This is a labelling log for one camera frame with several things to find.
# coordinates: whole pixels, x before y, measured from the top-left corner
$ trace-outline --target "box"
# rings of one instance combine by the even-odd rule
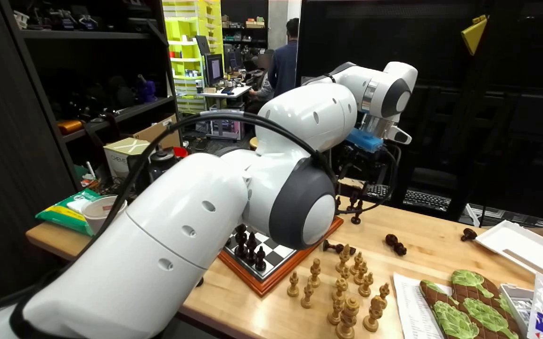
[[[140,131],[134,133],[136,139],[145,139],[145,141],[153,141],[158,133],[164,131],[164,127],[168,124],[175,124],[175,114],[174,116],[168,116],[164,120],[158,120]],[[162,148],[170,148],[170,146],[179,146],[181,144],[181,137],[179,137],[179,131],[175,129],[174,133],[166,135],[160,143],[158,143]]]
[[[126,178],[130,163],[138,158],[149,141],[138,137],[125,137],[115,143],[104,144],[106,161],[111,173],[113,182]]]

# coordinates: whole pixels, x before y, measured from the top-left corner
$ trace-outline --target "person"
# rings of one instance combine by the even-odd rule
[[[268,99],[274,97],[274,90],[272,90],[272,82],[270,82],[270,63],[272,63],[272,58],[274,58],[274,50],[272,48],[266,48],[262,52],[262,58],[260,58],[260,69],[264,71],[264,79],[260,82],[258,88],[251,88],[249,90],[249,95],[253,101],[258,101],[258,103],[266,103]]]
[[[298,18],[287,22],[289,45],[277,48],[272,58],[270,82],[274,95],[296,86],[296,56],[298,56]]]

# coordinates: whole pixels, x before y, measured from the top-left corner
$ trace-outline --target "wooden table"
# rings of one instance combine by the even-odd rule
[[[373,273],[373,293],[377,293],[381,284],[390,282],[392,273],[447,282],[455,269],[475,269],[494,282],[511,282],[520,288],[534,286],[532,273],[488,252],[481,244],[462,242],[462,229],[464,225],[456,222],[377,207],[364,212],[358,225],[351,224],[347,216],[343,225],[330,235],[330,242],[349,242],[362,250]],[[27,235],[42,248],[72,257],[85,246],[87,237],[68,233],[53,225],[36,225]],[[396,256],[383,242],[387,233],[400,237],[407,246],[407,256]],[[298,299],[287,295],[289,278],[279,282],[266,297],[258,297],[223,261],[215,259],[204,274],[206,282],[189,295],[181,312],[232,337],[336,337],[326,314],[332,310],[330,291],[338,278],[334,269],[338,256],[317,248],[296,267],[300,288],[306,286],[313,257],[323,261],[321,286],[313,293],[313,308],[304,308]],[[353,282],[349,282],[347,293],[360,301],[358,323],[355,325],[356,339],[404,337],[394,289],[377,333],[362,327],[370,297],[360,297]]]

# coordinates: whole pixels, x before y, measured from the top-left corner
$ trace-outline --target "chess board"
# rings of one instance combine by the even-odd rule
[[[341,218],[336,218],[324,237],[336,231],[343,224]],[[257,271],[255,263],[241,259],[236,252],[238,242],[234,233],[230,235],[226,246],[221,250],[219,259],[226,263],[245,284],[251,286],[258,295],[266,295],[275,284],[279,284],[290,271],[302,263],[317,246],[307,246],[302,250],[294,250],[289,246],[281,246],[274,242],[264,233],[255,233],[257,250],[262,248],[266,252],[264,261],[266,269]]]

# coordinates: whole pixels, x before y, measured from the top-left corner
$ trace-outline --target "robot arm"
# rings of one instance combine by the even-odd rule
[[[415,80],[411,65],[375,71],[345,63],[332,77],[274,97],[258,114],[319,152],[353,135],[358,111],[370,114],[364,133],[398,135],[394,124]],[[160,175],[68,271],[15,306],[11,327],[153,337],[238,224],[287,246],[315,244],[336,214],[332,176],[285,135],[260,126],[257,135],[257,150],[191,154]]]

